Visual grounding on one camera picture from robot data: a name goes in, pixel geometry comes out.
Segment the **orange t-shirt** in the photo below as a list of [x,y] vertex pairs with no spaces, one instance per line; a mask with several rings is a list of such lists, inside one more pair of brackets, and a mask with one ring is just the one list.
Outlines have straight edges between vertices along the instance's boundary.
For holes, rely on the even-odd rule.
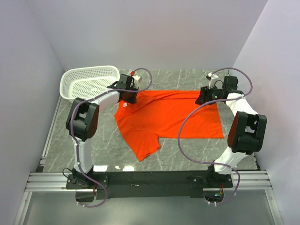
[[138,93],[137,102],[119,103],[115,114],[118,129],[138,161],[160,149],[162,138],[223,138],[216,104],[207,105],[187,122],[198,107],[196,90],[148,90]]

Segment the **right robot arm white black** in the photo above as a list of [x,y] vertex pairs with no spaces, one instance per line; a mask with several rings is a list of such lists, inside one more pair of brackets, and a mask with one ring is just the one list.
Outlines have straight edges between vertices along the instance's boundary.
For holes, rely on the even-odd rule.
[[259,152],[263,145],[267,117],[256,112],[247,102],[245,94],[238,90],[238,78],[225,76],[222,88],[217,88],[219,77],[209,73],[206,78],[209,85],[201,87],[200,95],[195,101],[197,105],[224,99],[225,104],[234,115],[231,129],[228,133],[227,145],[223,154],[215,161],[215,165],[208,167],[207,175],[203,179],[209,187],[219,187],[231,178],[232,168],[243,158]]

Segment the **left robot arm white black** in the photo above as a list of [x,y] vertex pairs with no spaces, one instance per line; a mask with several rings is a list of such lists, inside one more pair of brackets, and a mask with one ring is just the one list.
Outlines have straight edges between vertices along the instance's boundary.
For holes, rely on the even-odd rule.
[[91,139],[98,128],[99,113],[120,101],[136,103],[141,81],[142,78],[134,72],[130,75],[121,74],[119,80],[109,85],[107,91],[100,96],[91,100],[79,97],[74,99],[66,121],[66,128],[72,137],[75,150],[75,164],[68,182],[81,188],[93,186],[95,178],[91,159]]

